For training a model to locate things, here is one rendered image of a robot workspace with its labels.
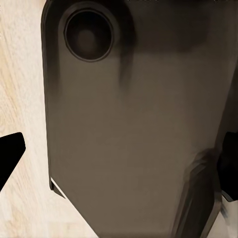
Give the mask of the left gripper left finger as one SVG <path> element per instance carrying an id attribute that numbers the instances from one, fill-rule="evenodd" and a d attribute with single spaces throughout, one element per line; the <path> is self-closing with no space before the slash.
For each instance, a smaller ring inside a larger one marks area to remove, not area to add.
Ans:
<path id="1" fill-rule="evenodd" d="M 21 132 L 0 137 L 0 191 L 26 151 Z"/>

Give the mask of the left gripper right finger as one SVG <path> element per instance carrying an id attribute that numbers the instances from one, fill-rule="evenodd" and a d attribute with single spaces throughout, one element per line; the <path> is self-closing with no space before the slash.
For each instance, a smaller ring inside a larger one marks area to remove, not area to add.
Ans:
<path id="1" fill-rule="evenodd" d="M 227 132 L 222 149 L 238 172 L 238 134 Z"/>

